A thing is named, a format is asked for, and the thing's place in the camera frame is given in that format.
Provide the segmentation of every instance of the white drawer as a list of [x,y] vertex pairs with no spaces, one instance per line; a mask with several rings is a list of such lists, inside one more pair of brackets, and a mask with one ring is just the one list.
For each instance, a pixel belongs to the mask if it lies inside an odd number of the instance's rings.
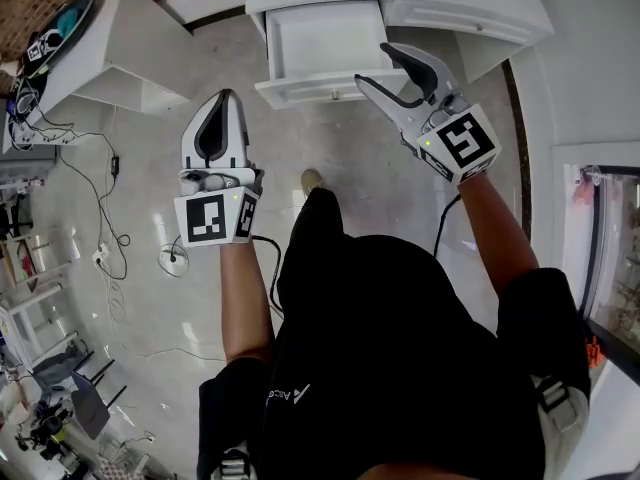
[[354,79],[356,73],[373,78],[394,94],[409,80],[404,69],[340,71],[261,82],[256,84],[256,91],[276,110],[309,103],[363,100]]
[[389,26],[427,27],[470,32],[504,41],[530,45],[538,33],[502,21],[491,20],[460,11],[433,9],[424,2],[412,0],[392,0],[382,3],[384,22]]
[[380,50],[387,35],[377,1],[267,11],[265,24],[270,81],[256,90],[275,109],[363,99],[356,73],[395,92],[408,80]]

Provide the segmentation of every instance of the black chair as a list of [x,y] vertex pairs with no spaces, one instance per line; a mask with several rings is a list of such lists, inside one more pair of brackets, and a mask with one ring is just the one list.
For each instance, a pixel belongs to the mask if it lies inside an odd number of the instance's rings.
[[78,370],[91,358],[92,355],[93,351],[87,354],[87,356],[80,361],[78,366],[76,366],[71,372],[71,377],[78,388],[77,391],[71,393],[71,403],[73,404],[73,410],[78,424],[91,439],[95,440],[111,417],[109,414],[109,407],[111,407],[114,402],[120,398],[120,395],[124,393],[127,386],[118,391],[116,396],[114,396],[113,399],[105,405],[96,387],[100,384],[100,381],[104,379],[104,372],[106,372],[107,369],[115,363],[115,359],[112,359],[107,366],[88,379],[84,375],[78,373]]

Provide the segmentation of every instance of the black shirt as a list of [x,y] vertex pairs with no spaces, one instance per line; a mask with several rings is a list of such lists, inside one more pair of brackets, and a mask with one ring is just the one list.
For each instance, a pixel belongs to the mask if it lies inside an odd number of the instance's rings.
[[324,246],[330,261],[283,271],[295,282],[280,291],[273,364],[239,359],[202,385],[198,477],[246,440],[261,480],[356,479],[388,462],[541,479],[530,375],[590,390],[564,274],[513,281],[495,337],[423,249],[382,236]]

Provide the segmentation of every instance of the white floor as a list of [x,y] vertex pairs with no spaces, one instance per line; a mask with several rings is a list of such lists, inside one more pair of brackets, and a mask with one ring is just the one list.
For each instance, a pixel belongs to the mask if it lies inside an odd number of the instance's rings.
[[[184,478],[195,478],[198,387],[224,366],[218,250],[189,250],[190,268],[180,279],[169,277],[157,264],[160,247],[178,235],[173,198],[179,192],[180,138],[198,105],[225,87],[240,95],[250,158],[267,173],[254,232],[274,238],[283,248],[303,204],[299,177],[309,166],[316,167],[335,190],[348,233],[395,235],[429,251],[440,213],[455,195],[454,188],[445,186],[430,167],[401,146],[394,125],[366,101],[273,111],[253,88],[254,83],[268,79],[268,67],[265,45],[248,17],[210,25],[195,36],[210,55],[199,100],[157,117],[128,111],[118,111],[116,116],[112,142],[121,157],[121,174],[109,208],[116,232],[131,237],[131,245],[124,248],[127,279],[112,286],[110,296],[118,301],[112,304],[117,323],[109,317],[105,284],[91,262],[98,243],[98,209],[90,186],[58,164],[46,187],[33,195],[37,226],[56,226],[72,235],[75,249],[71,250],[79,256],[70,273],[73,288],[67,293],[67,306],[85,340],[97,351],[89,368],[97,370],[109,357],[117,361],[100,391],[109,399],[128,385],[112,408],[109,431],[120,439],[138,439],[145,430],[152,432],[157,436],[153,444],[133,446]],[[441,55],[468,99],[482,103],[504,147],[491,177],[519,217],[519,161],[502,71],[498,68],[467,88],[452,34],[397,29],[390,38]],[[67,161],[94,180],[101,194],[106,154],[101,140],[66,147],[63,152]],[[105,230],[103,240],[108,239]],[[256,247],[269,282],[274,251],[266,244]],[[472,316],[495,330],[497,299],[461,204],[450,212],[439,258]],[[110,264],[113,273],[121,275],[117,252]],[[418,272],[408,275],[419,279]],[[116,307],[118,303],[123,303],[123,309]],[[157,354],[173,348],[210,359],[180,351]]]

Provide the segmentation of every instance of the foot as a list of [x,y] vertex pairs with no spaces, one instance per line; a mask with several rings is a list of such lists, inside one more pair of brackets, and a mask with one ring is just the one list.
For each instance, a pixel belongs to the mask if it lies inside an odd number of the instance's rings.
[[309,197],[309,194],[311,194],[314,188],[324,188],[324,179],[315,169],[307,169],[304,171],[300,177],[300,183],[302,184],[302,191],[307,197]]

